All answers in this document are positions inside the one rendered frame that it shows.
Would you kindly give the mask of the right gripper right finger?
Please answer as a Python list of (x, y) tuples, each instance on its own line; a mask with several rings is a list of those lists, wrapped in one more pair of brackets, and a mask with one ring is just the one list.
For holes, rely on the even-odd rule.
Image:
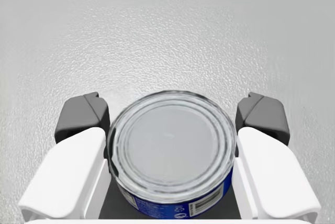
[(240, 217), (316, 220), (321, 205), (288, 146), (283, 104), (250, 92), (238, 102), (235, 125), (238, 156), (232, 186)]

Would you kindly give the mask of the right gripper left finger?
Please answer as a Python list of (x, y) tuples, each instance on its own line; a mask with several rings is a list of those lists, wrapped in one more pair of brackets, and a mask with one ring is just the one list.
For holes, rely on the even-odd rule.
[(56, 144), (18, 203), (24, 220), (99, 218), (110, 185), (109, 126), (108, 105), (98, 92), (65, 101)]

